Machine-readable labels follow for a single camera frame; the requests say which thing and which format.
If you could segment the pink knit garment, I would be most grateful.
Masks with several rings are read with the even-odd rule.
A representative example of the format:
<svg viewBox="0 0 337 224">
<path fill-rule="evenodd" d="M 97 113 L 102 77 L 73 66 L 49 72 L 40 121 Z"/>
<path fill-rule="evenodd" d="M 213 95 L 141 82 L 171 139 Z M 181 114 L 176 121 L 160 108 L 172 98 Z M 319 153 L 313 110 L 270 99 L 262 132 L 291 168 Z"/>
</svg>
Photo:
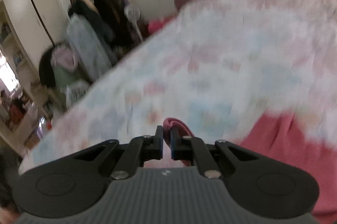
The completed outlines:
<svg viewBox="0 0 337 224">
<path fill-rule="evenodd" d="M 180 136 L 197 136 L 207 142 L 225 139 L 307 171 L 320 188 L 314 217 L 319 223 L 336 222 L 336 118 L 265 112 L 245 127 L 239 125 L 229 117 L 205 123 L 197 118 L 189 125 L 175 118 L 163 122 L 166 136 L 176 127 Z"/>
</svg>

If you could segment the pile of dark clothes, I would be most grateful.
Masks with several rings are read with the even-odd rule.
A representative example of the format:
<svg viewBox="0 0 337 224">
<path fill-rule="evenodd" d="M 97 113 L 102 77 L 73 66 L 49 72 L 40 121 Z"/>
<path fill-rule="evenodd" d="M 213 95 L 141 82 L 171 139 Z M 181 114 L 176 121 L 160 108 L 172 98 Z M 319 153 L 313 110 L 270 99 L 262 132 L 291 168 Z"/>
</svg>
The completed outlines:
<svg viewBox="0 0 337 224">
<path fill-rule="evenodd" d="M 142 17 L 136 24 L 127 18 L 124 10 L 130 4 L 130 0 L 70 0 L 68 16 L 84 17 L 115 63 L 149 36 Z"/>
</svg>

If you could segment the floral fleece blanket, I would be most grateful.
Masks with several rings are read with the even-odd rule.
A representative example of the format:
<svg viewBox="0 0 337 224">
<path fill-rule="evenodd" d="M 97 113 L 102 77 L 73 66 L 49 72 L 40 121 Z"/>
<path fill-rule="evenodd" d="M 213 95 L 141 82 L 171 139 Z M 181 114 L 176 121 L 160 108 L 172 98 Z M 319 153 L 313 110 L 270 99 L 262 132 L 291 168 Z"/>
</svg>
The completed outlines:
<svg viewBox="0 0 337 224">
<path fill-rule="evenodd" d="M 167 117 L 211 143 L 286 111 L 336 146 L 336 0 L 193 0 L 96 81 L 19 172 L 150 135 Z"/>
</svg>

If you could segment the light blue floral bag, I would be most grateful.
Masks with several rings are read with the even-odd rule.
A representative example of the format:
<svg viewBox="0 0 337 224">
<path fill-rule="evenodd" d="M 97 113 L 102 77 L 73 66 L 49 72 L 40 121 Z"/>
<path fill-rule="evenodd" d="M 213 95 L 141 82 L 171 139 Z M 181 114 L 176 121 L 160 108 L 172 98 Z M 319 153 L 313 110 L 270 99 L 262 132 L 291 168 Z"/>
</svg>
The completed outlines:
<svg viewBox="0 0 337 224">
<path fill-rule="evenodd" d="M 88 78 L 94 82 L 108 72 L 116 63 L 110 47 L 101 41 L 91 24 L 84 16 L 70 17 L 65 38 L 80 59 Z"/>
</svg>

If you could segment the black round basket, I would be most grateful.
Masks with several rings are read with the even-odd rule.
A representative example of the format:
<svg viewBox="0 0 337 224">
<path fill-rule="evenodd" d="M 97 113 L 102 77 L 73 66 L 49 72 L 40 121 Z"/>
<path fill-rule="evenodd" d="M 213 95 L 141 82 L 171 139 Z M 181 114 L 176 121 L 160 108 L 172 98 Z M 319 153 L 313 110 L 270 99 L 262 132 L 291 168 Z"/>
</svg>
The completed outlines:
<svg viewBox="0 0 337 224">
<path fill-rule="evenodd" d="M 44 51 L 42 54 L 40 61 L 39 61 L 39 79 L 41 85 L 46 86 L 47 88 L 55 88 L 56 87 L 56 81 L 55 81 L 55 74 L 52 65 L 51 65 L 51 54 L 53 49 L 59 45 L 67 45 L 69 48 L 71 48 L 67 43 L 61 42 L 57 43 L 55 46 L 49 47 L 47 50 Z"/>
</svg>

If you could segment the lilac bundled cloth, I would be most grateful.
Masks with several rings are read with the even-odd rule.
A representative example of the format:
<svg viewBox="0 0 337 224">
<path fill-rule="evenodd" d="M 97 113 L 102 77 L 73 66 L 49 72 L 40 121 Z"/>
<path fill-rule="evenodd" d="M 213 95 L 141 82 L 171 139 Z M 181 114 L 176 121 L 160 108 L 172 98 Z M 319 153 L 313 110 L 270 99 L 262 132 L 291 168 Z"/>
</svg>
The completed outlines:
<svg viewBox="0 0 337 224">
<path fill-rule="evenodd" d="M 60 66 L 69 72 L 74 72 L 78 66 L 78 59 L 75 53 L 67 45 L 59 45 L 53 49 L 51 54 L 51 65 Z"/>
</svg>

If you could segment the white fan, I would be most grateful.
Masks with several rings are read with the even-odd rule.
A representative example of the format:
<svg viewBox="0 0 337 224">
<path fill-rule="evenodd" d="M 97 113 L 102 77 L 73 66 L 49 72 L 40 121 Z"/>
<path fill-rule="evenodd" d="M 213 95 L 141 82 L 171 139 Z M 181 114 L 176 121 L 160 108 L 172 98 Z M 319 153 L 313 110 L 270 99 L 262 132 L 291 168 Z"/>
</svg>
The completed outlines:
<svg viewBox="0 0 337 224">
<path fill-rule="evenodd" d="M 135 4 L 128 4 L 124 8 L 124 14 L 128 21 L 133 25 L 133 27 L 136 30 L 136 33 L 140 39 L 140 41 L 143 41 L 142 33 L 138 27 L 138 21 L 140 20 L 140 9 Z"/>
</svg>

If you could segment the cream wardrobe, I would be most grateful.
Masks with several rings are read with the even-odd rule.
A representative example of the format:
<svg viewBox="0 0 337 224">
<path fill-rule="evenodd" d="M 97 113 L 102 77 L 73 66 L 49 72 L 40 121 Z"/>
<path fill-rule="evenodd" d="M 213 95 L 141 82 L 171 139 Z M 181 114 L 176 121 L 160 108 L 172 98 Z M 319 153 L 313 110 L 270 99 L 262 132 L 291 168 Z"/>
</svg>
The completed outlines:
<svg viewBox="0 0 337 224">
<path fill-rule="evenodd" d="M 1 0 L 1 14 L 11 29 L 1 45 L 10 68 L 32 101 L 38 117 L 51 117 L 45 106 L 55 102 L 54 95 L 39 79 L 42 55 L 63 38 L 67 24 L 57 0 Z"/>
</svg>

